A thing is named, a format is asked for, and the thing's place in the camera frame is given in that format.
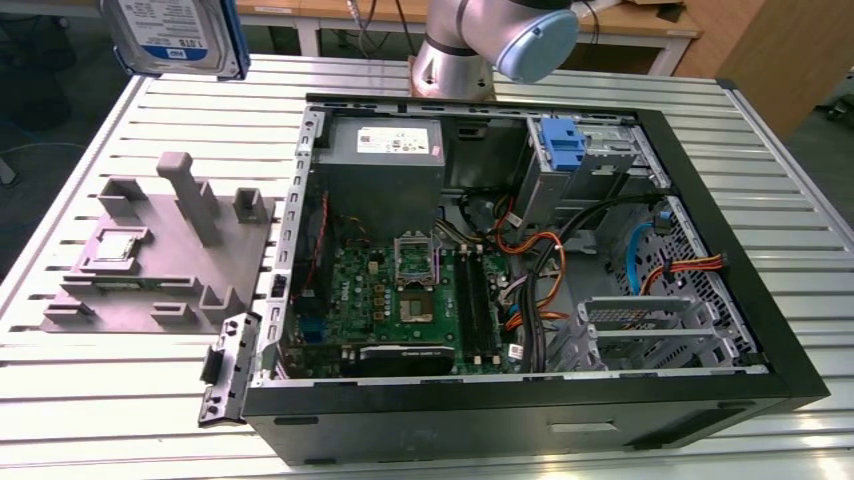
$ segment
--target blue drive bay latch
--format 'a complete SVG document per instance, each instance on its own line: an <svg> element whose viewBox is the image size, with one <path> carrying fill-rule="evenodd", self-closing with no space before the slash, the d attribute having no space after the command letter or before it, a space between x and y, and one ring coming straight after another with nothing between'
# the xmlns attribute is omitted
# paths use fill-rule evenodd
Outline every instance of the blue drive bay latch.
<svg viewBox="0 0 854 480"><path fill-rule="evenodd" d="M585 159L586 139L576 122L569 118L544 118L541 128L541 140L549 152L552 168L564 172L577 170Z"/></svg>

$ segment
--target wooden cabinet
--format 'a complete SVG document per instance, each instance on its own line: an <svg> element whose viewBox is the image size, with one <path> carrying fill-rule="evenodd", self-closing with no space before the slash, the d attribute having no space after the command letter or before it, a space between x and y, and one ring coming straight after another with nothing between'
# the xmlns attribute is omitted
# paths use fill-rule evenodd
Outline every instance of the wooden cabinet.
<svg viewBox="0 0 854 480"><path fill-rule="evenodd" d="M788 137L854 64L854 1L685 0L704 29L677 76L736 81Z"/></svg>

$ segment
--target open computer tower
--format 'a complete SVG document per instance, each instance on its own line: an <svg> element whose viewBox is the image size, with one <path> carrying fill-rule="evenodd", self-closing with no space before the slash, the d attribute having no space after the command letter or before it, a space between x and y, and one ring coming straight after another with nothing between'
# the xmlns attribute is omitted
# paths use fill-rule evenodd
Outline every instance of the open computer tower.
<svg viewBox="0 0 854 480"><path fill-rule="evenodd" d="M828 395L660 112L310 96L296 162L202 426L293 464L564 454Z"/></svg>

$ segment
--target case latch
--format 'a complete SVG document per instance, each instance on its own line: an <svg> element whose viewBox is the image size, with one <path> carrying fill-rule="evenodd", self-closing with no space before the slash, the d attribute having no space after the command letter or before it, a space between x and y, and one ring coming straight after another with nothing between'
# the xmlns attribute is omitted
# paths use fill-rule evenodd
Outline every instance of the case latch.
<svg viewBox="0 0 854 480"><path fill-rule="evenodd" d="M217 345L209 348L201 378L209 384L199 412L201 427L246 424L241 414L261 320L253 312L229 318Z"/></svg>

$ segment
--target hard drive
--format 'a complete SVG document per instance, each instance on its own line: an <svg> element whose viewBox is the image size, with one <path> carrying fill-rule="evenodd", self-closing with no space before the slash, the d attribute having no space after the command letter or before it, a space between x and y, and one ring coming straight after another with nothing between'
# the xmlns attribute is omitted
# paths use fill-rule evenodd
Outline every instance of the hard drive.
<svg viewBox="0 0 854 480"><path fill-rule="evenodd" d="M130 74L246 78L250 55L235 0L101 0L101 10Z"/></svg>

